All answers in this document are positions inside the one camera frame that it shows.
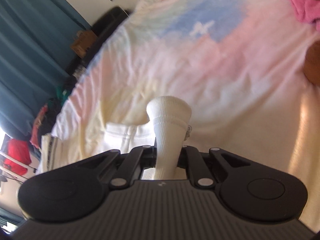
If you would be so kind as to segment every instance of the pink fabric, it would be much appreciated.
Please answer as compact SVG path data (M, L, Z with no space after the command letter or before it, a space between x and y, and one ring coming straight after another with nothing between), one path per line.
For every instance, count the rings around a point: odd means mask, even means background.
M320 31L320 0L291 0L295 14L300 22L316 22L316 28Z
M35 121L33 122L33 127L32 127L32 135L31 135L31 139L30 139L30 143L36 147L37 149L39 149L39 141L38 141L38 129L39 126L41 125L41 122L43 120L44 114L48 111L48 106L44 105L40 112L38 113Z

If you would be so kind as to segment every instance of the blue patch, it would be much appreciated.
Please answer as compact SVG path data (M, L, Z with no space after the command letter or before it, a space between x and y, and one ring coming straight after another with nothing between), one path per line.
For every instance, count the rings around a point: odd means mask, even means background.
M186 11L162 33L179 32L184 37L199 38L209 34L220 42L244 19L244 0L188 0Z

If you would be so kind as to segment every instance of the red clothing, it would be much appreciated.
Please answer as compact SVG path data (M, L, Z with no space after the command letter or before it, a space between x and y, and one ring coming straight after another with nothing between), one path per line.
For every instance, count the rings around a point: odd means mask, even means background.
M38 129L47 111L48 111L48 106L47 105L43 106L40 112L38 113L38 116L36 117L35 121L33 122L32 135L31 135L30 142L37 149L40 148L39 141L38 141Z
M8 155L15 160L24 163L26 165L30 165L31 158L28 148L28 143L25 141L19 141L16 139L11 139L8 142ZM20 176L26 174L28 172L28 169L25 167L20 166L19 164L9 160L5 159L3 167L14 172L15 174L18 174Z

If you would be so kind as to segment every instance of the pink blanket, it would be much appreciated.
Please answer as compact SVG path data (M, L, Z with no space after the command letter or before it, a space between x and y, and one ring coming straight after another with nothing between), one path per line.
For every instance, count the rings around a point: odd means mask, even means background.
M300 22L316 23L320 31L320 0L291 0L295 14Z

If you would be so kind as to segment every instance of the bed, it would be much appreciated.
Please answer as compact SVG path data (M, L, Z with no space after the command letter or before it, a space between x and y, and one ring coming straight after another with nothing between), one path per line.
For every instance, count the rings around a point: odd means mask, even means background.
M41 172L154 141L147 103L192 108L186 144L225 150L301 179L301 220L320 230L320 89L302 72L320 34L288 0L140 0L104 43L52 130Z

